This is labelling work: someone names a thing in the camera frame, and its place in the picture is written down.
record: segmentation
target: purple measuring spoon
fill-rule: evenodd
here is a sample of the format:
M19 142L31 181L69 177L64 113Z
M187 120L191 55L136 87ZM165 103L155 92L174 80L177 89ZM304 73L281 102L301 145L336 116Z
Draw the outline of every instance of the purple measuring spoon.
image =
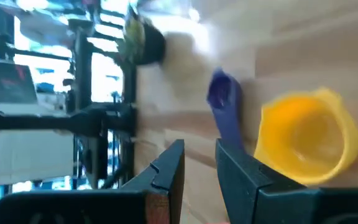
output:
M240 128L242 90L239 82L224 73L223 69L215 70L209 84L207 102L214 114L221 138L244 150Z

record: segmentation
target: wooden table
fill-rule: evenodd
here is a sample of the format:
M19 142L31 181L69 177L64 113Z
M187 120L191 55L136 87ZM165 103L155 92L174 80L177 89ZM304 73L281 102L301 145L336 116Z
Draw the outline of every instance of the wooden table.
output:
M326 86L358 122L358 0L194 0L201 22L151 16L167 39L163 64L139 67L140 172L175 139L186 144L182 222L227 220L216 175L219 137L206 103L222 66L244 91L244 141L257 140L260 107L288 91ZM327 186L358 187L358 159Z

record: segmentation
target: green plant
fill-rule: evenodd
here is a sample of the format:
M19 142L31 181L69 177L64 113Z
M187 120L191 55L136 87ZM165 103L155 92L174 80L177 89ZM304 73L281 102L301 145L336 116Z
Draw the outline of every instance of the green plant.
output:
M128 18L124 26L124 38L118 40L117 49L119 52L118 62L129 61L136 63L142 59L145 43L144 25L139 15L137 15L132 8L128 6Z

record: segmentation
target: white cabinet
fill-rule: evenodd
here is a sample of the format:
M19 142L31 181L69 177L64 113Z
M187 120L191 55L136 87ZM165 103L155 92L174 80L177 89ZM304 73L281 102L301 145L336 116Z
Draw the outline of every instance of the white cabinet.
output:
M6 114L62 114L41 105L0 104ZM73 135L0 131L0 185L73 175Z

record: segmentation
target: yellow plastic cup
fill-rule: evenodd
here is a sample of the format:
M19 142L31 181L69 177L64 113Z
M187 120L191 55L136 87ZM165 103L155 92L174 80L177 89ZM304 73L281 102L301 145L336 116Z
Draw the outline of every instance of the yellow plastic cup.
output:
M263 105L254 157L305 185L334 177L358 155L358 127L327 89L292 93Z

